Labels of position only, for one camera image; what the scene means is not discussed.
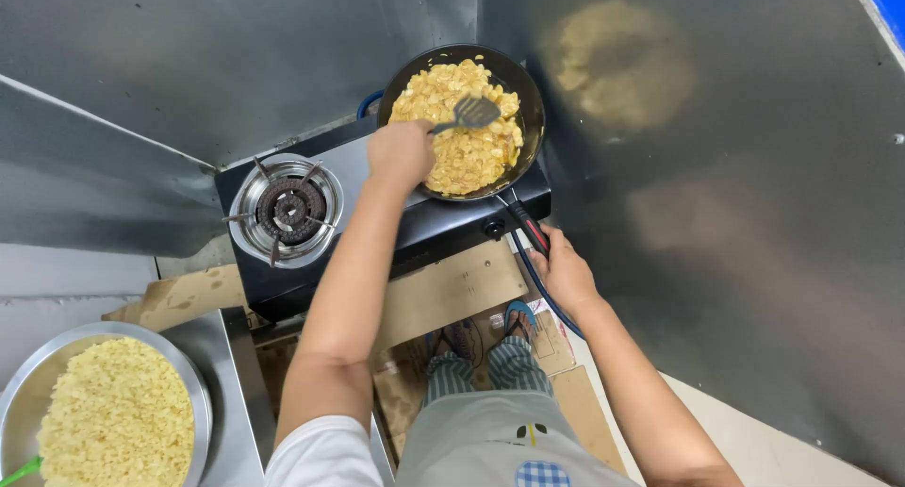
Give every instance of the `stove knob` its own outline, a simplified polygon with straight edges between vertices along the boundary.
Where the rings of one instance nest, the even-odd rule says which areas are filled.
[[[506,233],[506,223],[499,218],[493,218],[484,223],[484,234],[488,238],[499,241]]]

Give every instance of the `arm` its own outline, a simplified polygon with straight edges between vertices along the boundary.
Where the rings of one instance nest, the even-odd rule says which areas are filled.
[[[550,259],[530,252],[537,273],[587,340],[606,398],[649,486],[741,485],[691,412],[669,388],[597,294],[587,263],[559,229],[550,237]]]
[[[302,423],[343,414],[370,429],[368,356],[380,326],[405,198],[434,165],[434,124],[393,123],[368,142],[370,175],[321,277],[283,384],[276,444]]]

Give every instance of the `white sleeve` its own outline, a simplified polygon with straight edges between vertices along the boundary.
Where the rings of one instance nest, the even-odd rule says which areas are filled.
[[[266,485],[379,487],[368,433],[351,416],[321,416],[302,424],[273,451]]]

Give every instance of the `hand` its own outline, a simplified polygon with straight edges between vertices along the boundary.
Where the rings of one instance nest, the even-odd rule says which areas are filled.
[[[368,141],[371,178],[408,195],[434,167],[434,123],[426,119],[390,123]]]
[[[575,253],[563,232],[545,224],[541,224],[540,229],[550,237],[550,259],[548,261],[535,250],[527,255],[535,266],[537,276],[560,308],[574,317],[587,302],[603,300],[597,293],[594,275],[587,262]]]

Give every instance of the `striped pants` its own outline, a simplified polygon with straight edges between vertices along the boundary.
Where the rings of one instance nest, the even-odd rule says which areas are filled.
[[[506,337],[493,347],[490,359],[491,385],[495,390],[537,390],[553,396],[547,374],[531,355],[531,345],[521,337]],[[473,392],[474,368],[467,359],[447,351],[427,365],[427,395],[422,409],[442,396]]]

